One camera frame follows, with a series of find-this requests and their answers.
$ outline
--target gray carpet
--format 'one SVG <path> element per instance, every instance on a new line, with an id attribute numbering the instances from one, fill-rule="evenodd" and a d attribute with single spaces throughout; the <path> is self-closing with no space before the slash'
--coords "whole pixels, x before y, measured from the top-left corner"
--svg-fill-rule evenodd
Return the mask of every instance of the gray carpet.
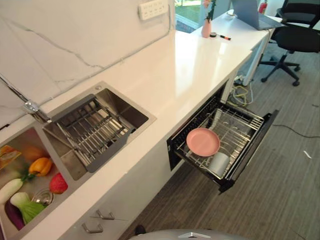
<path id="1" fill-rule="evenodd" d="M 282 53 L 269 44 L 265 58 Z M 301 64 L 300 85 L 292 86 L 294 80 L 281 69 L 262 83 L 272 67 L 260 65 L 248 108 L 261 116 L 279 109 L 274 124 L 320 136 L 320 55 L 295 52 L 287 60 Z M 272 126 L 235 185 L 220 195 L 214 183 L 185 163 L 120 240 L 129 239 L 137 224 L 148 232 L 201 228 L 251 240 L 319 240 L 320 138 Z"/>

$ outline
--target black office chair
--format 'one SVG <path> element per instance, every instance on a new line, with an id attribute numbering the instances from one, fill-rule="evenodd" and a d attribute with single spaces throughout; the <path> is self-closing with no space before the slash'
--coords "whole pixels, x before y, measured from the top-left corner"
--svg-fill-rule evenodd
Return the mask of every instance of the black office chair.
<path id="1" fill-rule="evenodd" d="M 272 56 L 270 61 L 261 61 L 259 64 L 275 66 L 261 82 L 265 82 L 277 69 L 282 69 L 295 79 L 293 86 L 300 84 L 299 77 L 289 68 L 295 67 L 294 71 L 300 70 L 298 63 L 285 62 L 288 54 L 297 52 L 318 53 L 320 51 L 319 31 L 312 29 L 320 19 L 320 0 L 285 0 L 282 8 L 277 9 L 277 17 L 282 18 L 286 26 L 276 28 L 271 39 L 275 40 L 280 48 L 286 53 L 281 59 Z M 308 24 L 309 28 L 289 23 Z"/>

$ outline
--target pink vase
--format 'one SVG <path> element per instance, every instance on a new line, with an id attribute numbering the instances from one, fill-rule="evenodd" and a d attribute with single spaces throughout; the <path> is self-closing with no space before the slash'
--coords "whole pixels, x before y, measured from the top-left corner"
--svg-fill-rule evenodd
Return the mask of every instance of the pink vase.
<path id="1" fill-rule="evenodd" d="M 208 38 L 210 36 L 210 33 L 211 33 L 211 20 L 205 19 L 203 23 L 201 35 L 204 38 Z"/>

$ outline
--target laptop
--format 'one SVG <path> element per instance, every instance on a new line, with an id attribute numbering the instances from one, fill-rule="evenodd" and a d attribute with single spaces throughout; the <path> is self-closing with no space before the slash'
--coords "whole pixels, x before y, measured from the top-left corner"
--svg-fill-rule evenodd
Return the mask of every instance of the laptop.
<path id="1" fill-rule="evenodd" d="M 257 30 L 275 29 L 284 25 L 258 12 L 257 0 L 232 0 L 238 19 Z"/>

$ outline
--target pink plate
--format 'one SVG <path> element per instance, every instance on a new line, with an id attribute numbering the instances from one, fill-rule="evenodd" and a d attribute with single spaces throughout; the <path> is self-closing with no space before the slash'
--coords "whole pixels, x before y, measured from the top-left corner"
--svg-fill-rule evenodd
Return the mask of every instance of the pink plate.
<path id="1" fill-rule="evenodd" d="M 220 139 L 215 132 L 200 127 L 189 132 L 186 136 L 186 144 L 193 153 L 201 157 L 209 157 L 218 152 Z"/>

